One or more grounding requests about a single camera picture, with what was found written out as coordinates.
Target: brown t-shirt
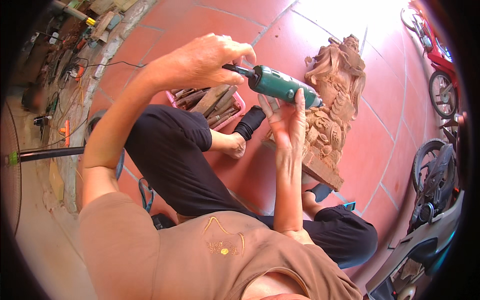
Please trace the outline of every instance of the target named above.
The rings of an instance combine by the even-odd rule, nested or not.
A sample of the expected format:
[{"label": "brown t-shirt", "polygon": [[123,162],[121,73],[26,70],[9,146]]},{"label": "brown t-shirt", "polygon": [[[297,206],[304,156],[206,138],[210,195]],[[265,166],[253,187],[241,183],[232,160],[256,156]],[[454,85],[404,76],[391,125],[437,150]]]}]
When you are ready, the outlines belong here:
[{"label": "brown t-shirt", "polygon": [[99,299],[237,300],[267,272],[290,276],[311,299],[362,299],[322,248],[237,212],[157,231],[144,209],[113,192],[82,210],[80,238]]}]

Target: red tile floor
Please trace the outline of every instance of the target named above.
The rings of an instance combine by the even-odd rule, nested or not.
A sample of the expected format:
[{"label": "red tile floor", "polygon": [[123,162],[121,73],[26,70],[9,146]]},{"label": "red tile floor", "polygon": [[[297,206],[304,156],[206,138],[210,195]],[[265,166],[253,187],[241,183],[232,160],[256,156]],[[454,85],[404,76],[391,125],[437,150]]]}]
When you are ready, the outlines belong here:
[{"label": "red tile floor", "polygon": [[[436,129],[440,119],[428,95],[432,68],[422,58],[416,37],[412,38],[399,18],[404,3],[367,2],[162,0],[141,20],[111,62],[146,64],[195,37],[214,32],[251,43],[258,64],[303,79],[312,69],[305,67],[306,56],[328,45],[330,36],[342,39],[354,34],[360,40],[367,82],[339,164],[345,183],[340,192],[330,194],[323,203],[356,201],[355,213],[376,227],[378,251],[386,252],[387,233],[408,198],[405,195],[415,152],[426,140],[440,137]],[[108,67],[90,113],[108,108],[138,71],[125,64]],[[247,109],[257,104],[256,93],[246,84],[239,87],[239,93]],[[168,104],[168,100],[162,92],[151,103]],[[232,132],[237,122],[221,131]],[[239,161],[221,153],[205,153],[225,185],[260,214],[272,214],[275,200],[274,153],[260,142],[268,128],[264,121]],[[141,176],[127,156],[119,186],[139,205],[136,181]],[[158,212],[176,218],[172,208],[157,195],[151,213]],[[374,264],[379,267],[384,259]],[[364,290],[369,274],[362,272],[365,270],[361,267],[346,270]]]}]

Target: black pants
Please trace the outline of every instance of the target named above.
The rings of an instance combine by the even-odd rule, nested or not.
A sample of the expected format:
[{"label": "black pants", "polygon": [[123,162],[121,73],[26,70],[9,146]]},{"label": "black pants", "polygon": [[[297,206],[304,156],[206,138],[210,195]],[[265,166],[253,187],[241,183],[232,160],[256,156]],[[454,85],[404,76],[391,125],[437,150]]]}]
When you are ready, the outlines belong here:
[{"label": "black pants", "polygon": [[[183,216],[237,211],[270,228],[272,216],[259,216],[233,199],[202,152],[212,145],[200,113],[149,105],[137,120],[125,148],[150,186]],[[303,227],[340,268],[367,261],[377,248],[377,232],[343,205],[322,209]]]}]

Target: left hand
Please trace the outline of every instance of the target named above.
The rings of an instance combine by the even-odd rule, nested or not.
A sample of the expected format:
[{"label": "left hand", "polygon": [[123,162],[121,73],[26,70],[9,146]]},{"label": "left hand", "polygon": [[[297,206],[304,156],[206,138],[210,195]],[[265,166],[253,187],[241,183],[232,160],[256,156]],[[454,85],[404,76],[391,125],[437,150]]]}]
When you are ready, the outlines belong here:
[{"label": "left hand", "polygon": [[289,104],[279,106],[275,98],[262,94],[258,94],[258,102],[272,128],[277,150],[301,154],[306,129],[303,89],[298,89],[295,94],[295,106]]},{"label": "left hand", "polygon": [[244,78],[222,69],[222,66],[230,62],[240,64],[243,57],[252,64],[256,63],[250,44],[210,33],[152,61],[145,67],[143,76],[158,91],[238,85],[244,82]]}]

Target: red motorcycle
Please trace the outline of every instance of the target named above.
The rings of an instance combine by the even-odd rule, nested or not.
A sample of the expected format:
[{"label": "red motorcycle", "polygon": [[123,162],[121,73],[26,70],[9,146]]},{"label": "red motorcycle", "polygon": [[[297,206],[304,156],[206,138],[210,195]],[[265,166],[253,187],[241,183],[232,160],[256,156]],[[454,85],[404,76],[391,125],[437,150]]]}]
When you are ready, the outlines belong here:
[{"label": "red motorcycle", "polygon": [[429,83],[433,108],[443,119],[452,119],[458,111],[459,91],[455,68],[447,47],[429,26],[417,1],[413,0],[407,8],[402,8],[400,17],[403,24],[419,37],[423,54],[427,53],[432,67],[436,70]]}]

